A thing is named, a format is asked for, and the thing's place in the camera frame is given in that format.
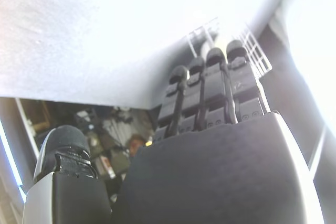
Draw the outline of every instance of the robotic hand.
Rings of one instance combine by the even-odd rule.
[[[50,133],[24,224],[322,224],[317,193],[287,125],[270,112],[240,41],[174,69],[154,144],[135,156],[110,218],[80,132]]]

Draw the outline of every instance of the white surface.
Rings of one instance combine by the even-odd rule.
[[[293,59],[336,135],[336,1],[284,0],[283,6]]]
[[[152,108],[187,32],[258,28],[279,0],[1,0],[0,96]]]

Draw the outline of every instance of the white wire rack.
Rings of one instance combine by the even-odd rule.
[[[193,47],[192,41],[197,42],[199,38],[205,37],[209,47],[212,48],[215,46],[215,42],[213,41],[211,34],[220,34],[224,32],[225,28],[220,27],[219,19],[215,18],[189,33],[186,37],[194,57],[197,57],[197,53]],[[252,64],[255,76],[257,78],[261,78],[272,69],[272,65],[269,62],[267,56],[260,47],[253,33],[246,25],[243,25],[239,29],[239,32],[235,33],[235,35],[231,34],[227,37],[230,37],[231,40],[238,39],[242,42],[243,46],[247,50],[248,58]]]

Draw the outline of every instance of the light strip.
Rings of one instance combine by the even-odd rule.
[[[17,167],[16,167],[16,164],[15,164],[15,161],[14,161],[11,149],[9,148],[8,140],[7,140],[4,128],[2,126],[1,119],[0,119],[0,138],[1,138],[2,144],[4,145],[6,156],[8,158],[9,165],[10,165],[10,167],[12,169],[12,172],[13,172],[16,184],[17,184],[17,186],[19,188],[19,191],[21,193],[22,200],[25,202],[26,201],[26,195],[25,195],[25,193],[23,192],[23,190],[21,188],[22,180],[21,180],[19,171],[17,170]]]

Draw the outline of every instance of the person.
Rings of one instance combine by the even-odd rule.
[[[146,140],[140,134],[133,134],[127,144],[130,156],[134,157],[139,147],[144,146],[145,144]]]

